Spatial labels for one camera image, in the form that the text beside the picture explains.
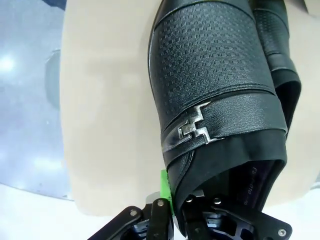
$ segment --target green tape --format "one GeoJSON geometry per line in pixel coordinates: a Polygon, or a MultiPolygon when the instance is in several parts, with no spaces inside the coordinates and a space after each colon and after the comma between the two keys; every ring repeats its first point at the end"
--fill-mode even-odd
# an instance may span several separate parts
{"type": "Polygon", "coordinates": [[[171,197],[171,190],[168,181],[168,173],[166,170],[161,171],[161,189],[160,189],[160,197],[163,199],[167,199],[170,202],[171,206],[171,213],[174,216],[174,207],[172,205],[172,197],[171,197]]]}

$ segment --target shoe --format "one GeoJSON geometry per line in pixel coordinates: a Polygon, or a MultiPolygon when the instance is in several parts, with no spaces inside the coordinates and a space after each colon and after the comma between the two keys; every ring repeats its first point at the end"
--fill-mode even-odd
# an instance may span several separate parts
{"type": "Polygon", "coordinates": [[[148,70],[178,222],[198,191],[261,210],[287,125],[248,0],[163,0],[148,70]]]}
{"type": "Polygon", "coordinates": [[[301,82],[290,59],[289,24],[283,0],[256,0],[256,29],[279,97],[288,129],[301,92],[301,82]]]}

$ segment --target beige surface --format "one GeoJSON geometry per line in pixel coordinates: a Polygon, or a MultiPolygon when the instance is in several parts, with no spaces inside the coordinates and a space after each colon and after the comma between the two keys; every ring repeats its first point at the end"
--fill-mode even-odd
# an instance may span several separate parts
{"type": "MultiPolygon", "coordinates": [[[[160,126],[147,47],[160,0],[68,0],[60,102],[65,159],[79,209],[114,215],[144,206],[160,189],[160,126]]],[[[288,140],[288,164],[268,204],[308,191],[320,170],[320,22],[288,5],[291,52],[302,96],[288,140]]]]}
{"type": "Polygon", "coordinates": [[[319,0],[304,0],[305,6],[309,14],[313,16],[320,16],[320,1],[319,0]]]}

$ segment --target gray floor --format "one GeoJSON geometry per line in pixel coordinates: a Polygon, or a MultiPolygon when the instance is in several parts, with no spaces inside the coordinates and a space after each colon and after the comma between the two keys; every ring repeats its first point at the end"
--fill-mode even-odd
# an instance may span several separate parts
{"type": "Polygon", "coordinates": [[[0,1],[0,183],[70,199],[52,60],[63,18],[41,0],[0,1]]]}

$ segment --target leather strap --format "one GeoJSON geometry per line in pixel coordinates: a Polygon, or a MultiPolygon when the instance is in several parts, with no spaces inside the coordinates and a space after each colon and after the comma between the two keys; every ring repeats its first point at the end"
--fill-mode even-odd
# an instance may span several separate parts
{"type": "Polygon", "coordinates": [[[225,137],[266,129],[287,132],[279,99],[268,93],[243,91],[211,99],[188,109],[161,135],[168,168],[177,157],[225,137]]]}

